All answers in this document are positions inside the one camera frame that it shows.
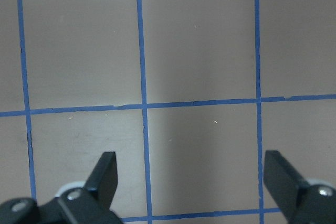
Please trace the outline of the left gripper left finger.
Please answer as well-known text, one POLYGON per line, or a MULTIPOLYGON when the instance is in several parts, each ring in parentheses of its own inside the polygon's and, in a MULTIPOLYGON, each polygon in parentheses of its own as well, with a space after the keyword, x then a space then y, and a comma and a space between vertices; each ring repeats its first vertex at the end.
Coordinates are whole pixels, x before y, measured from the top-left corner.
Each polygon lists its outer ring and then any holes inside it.
POLYGON ((95 200, 109 210, 118 186, 117 157, 115 152, 103 152, 85 182, 95 200))

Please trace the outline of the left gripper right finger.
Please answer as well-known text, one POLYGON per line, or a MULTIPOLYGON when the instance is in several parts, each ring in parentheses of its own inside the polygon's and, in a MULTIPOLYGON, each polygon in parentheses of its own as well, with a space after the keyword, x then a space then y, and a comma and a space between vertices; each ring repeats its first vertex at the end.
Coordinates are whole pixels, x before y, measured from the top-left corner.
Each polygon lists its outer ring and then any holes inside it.
POLYGON ((287 221, 295 217, 310 184, 276 150, 265 151, 263 181, 287 221))

